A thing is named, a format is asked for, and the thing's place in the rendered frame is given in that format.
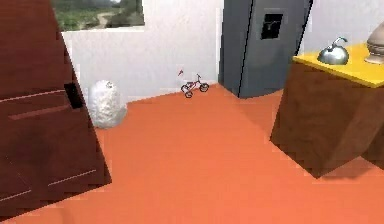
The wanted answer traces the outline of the small red toy tricycle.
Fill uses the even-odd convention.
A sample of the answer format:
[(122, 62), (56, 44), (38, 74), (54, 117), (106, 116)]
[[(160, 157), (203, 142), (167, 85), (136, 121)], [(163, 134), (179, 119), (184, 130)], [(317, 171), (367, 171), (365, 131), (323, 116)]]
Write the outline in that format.
[(201, 76), (196, 74), (197, 79), (195, 81), (187, 81), (180, 87), (180, 90), (184, 93), (186, 98), (193, 97), (193, 90), (198, 88), (200, 92), (207, 92), (210, 88), (210, 85), (201, 80)]

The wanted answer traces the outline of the white crumpled rubbish bag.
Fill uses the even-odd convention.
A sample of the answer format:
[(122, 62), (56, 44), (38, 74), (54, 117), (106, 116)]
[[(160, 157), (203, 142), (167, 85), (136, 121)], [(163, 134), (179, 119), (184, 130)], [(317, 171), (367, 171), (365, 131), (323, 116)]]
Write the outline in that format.
[(127, 114), (118, 87), (108, 80), (97, 81), (88, 90), (87, 107), (93, 125), (102, 129), (116, 127)]

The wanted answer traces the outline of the dark grey fridge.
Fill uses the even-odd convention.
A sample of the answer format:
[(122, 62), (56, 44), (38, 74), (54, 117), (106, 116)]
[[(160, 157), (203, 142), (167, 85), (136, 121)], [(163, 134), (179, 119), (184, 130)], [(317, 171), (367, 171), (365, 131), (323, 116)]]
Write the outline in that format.
[(239, 98), (282, 89), (314, 0), (224, 0), (218, 82)]

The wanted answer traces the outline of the window with green view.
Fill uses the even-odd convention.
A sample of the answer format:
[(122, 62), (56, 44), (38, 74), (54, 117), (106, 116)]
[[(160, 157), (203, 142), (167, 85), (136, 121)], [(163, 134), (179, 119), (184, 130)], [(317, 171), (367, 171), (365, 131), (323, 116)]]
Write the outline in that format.
[(62, 32), (144, 26), (142, 0), (51, 0)]

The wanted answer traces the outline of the brown counter with yellow top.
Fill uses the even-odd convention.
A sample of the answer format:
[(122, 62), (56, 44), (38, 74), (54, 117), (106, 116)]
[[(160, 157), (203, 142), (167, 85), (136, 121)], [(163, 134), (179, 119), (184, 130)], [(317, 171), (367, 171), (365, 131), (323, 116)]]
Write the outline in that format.
[(313, 177), (362, 157), (384, 170), (384, 65), (364, 43), (346, 65), (293, 58), (270, 140)]

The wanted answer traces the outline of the silver metal kettle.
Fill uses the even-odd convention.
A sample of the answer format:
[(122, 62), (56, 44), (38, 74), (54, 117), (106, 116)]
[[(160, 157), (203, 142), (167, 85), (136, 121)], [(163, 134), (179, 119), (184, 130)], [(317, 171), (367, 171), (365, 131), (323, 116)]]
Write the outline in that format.
[(320, 51), (317, 60), (328, 65), (346, 65), (349, 61), (349, 53), (339, 44), (340, 41), (348, 42), (345, 37), (336, 38), (331, 45)]

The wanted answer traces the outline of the dark red-brown wooden cupboard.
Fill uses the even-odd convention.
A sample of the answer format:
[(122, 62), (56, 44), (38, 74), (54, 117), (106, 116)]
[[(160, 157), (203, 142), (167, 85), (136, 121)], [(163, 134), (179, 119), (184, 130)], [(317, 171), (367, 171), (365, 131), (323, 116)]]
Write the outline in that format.
[(50, 0), (0, 0), (0, 222), (111, 181)]

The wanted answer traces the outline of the beige round pot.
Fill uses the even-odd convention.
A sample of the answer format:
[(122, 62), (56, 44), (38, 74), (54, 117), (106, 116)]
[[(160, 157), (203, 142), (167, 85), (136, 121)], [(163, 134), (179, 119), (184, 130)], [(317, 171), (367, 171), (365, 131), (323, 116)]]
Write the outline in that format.
[(372, 64), (384, 64), (384, 21), (374, 29), (366, 44), (369, 55), (365, 61)]

